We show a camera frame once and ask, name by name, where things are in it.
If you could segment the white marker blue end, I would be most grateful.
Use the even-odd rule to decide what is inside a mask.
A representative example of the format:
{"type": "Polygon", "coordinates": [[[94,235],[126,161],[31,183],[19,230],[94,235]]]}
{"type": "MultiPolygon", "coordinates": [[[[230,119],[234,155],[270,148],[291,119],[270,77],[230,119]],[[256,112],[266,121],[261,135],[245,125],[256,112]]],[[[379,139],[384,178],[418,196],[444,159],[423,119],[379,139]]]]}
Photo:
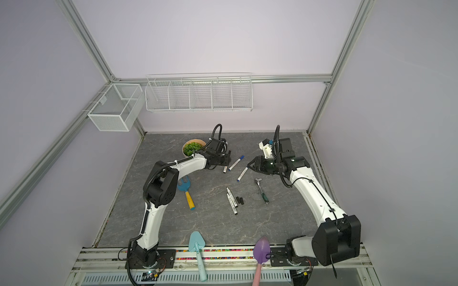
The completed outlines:
{"type": "Polygon", "coordinates": [[[238,159],[228,168],[228,170],[229,170],[229,171],[233,170],[233,169],[237,166],[237,164],[238,164],[241,160],[244,159],[244,157],[245,157],[245,156],[239,157],[239,158],[238,158],[238,159]]]}

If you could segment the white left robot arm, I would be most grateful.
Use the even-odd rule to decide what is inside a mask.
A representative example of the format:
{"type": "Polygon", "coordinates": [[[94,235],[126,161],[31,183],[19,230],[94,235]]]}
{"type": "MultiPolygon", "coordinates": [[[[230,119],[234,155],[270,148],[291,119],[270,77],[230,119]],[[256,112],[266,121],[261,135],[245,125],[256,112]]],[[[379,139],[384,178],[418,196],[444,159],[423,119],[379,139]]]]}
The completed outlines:
{"type": "Polygon", "coordinates": [[[134,265],[152,268],[159,260],[159,230],[167,205],[175,197],[179,180],[198,170],[229,164],[230,150],[227,141],[221,137],[222,131],[222,124],[217,124],[209,142],[191,156],[169,163],[155,163],[143,186],[145,211],[140,233],[131,238],[127,246],[127,269],[134,265]]]}

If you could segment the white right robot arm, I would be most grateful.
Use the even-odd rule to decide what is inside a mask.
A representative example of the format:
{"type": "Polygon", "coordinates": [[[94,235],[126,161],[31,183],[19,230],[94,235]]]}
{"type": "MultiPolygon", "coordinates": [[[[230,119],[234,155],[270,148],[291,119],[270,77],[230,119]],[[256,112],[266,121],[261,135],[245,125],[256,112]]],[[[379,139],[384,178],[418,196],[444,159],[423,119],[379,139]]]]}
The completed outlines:
{"type": "Polygon", "coordinates": [[[327,194],[305,157],[295,155],[290,139],[265,139],[259,148],[262,155],[255,157],[248,168],[265,175],[278,175],[287,188],[296,188],[318,226],[312,237],[288,239],[289,260],[298,263],[303,257],[312,257],[328,266],[359,256],[361,222],[355,215],[346,214],[327,194]]]}

